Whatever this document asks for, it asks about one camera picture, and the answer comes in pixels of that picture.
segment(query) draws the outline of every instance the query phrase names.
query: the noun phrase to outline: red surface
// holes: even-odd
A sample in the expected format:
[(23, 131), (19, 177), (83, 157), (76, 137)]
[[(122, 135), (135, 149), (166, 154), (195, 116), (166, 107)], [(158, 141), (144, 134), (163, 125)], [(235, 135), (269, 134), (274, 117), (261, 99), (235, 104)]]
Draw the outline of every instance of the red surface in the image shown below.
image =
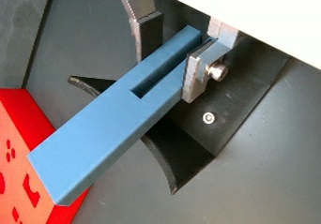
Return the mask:
[[(41, 141), (49, 136), (49, 134), (55, 131), (51, 125), (51, 122), (45, 117), (45, 115), (43, 114), (27, 90), (0, 89), (0, 101), (7, 110), (11, 121), (13, 122), (15, 127), (20, 133), (20, 136), (23, 137), (24, 143), (31, 151), (41, 143)], [(16, 153), (17, 149), (16, 148), (13, 149), (11, 147), (11, 141), (7, 141), (7, 148), (9, 150), (9, 153), (7, 154), (7, 162), (9, 163), (11, 160), (16, 158), (19, 153)], [(5, 186), (4, 179), (5, 179), (5, 176), (0, 174), (0, 194), (3, 194), (8, 188)], [(39, 192), (36, 191), (32, 192), (31, 190), (28, 174), (25, 174), (23, 187), (25, 189), (25, 193), (28, 194), (31, 204), (35, 207), (41, 197), (39, 196)], [(79, 197), (79, 199), (74, 202), (74, 204), (70, 207), (56, 206), (56, 205), (53, 206), (47, 223), (49, 224), (71, 223), (74, 216), (76, 214), (76, 211), (86, 198), (87, 192)], [(17, 211), (15, 207), (12, 209), (11, 217), (13, 217), (13, 220), (15, 220), (12, 223), (19, 223), (16, 222), (19, 219), (19, 216), (17, 216)]]

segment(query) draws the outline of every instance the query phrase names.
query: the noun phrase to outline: blue plastic arm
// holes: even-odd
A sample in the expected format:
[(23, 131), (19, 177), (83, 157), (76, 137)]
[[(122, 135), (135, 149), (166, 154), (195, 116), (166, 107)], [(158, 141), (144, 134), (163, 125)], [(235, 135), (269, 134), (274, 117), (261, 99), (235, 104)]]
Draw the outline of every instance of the blue plastic arm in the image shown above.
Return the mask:
[(57, 205), (72, 204), (179, 101), (185, 58), (199, 44), (187, 26), (29, 153)]

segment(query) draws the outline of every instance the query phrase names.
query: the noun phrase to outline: screw head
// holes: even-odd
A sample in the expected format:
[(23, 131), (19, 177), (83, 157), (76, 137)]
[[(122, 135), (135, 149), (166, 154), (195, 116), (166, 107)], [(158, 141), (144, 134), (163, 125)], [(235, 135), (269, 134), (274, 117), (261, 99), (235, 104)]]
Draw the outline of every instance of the screw head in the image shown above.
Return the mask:
[(210, 66), (209, 74), (211, 78), (215, 79), (218, 82), (225, 79), (227, 72), (229, 68), (222, 63), (214, 63)]
[(211, 124), (214, 121), (215, 121), (214, 113), (206, 112), (206, 113), (203, 114), (203, 122), (205, 122), (206, 124)]

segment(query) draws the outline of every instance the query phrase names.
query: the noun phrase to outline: black metal plate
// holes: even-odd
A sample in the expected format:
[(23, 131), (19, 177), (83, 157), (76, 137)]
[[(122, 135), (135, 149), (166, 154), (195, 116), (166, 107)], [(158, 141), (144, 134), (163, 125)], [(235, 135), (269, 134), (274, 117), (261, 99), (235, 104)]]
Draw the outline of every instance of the black metal plate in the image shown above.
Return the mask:
[[(230, 73), (222, 82), (210, 80), (206, 92), (191, 103), (183, 100), (168, 113), (174, 123), (217, 156), (286, 65), (289, 56), (249, 37), (226, 55)], [(214, 112), (217, 121), (203, 122)]]

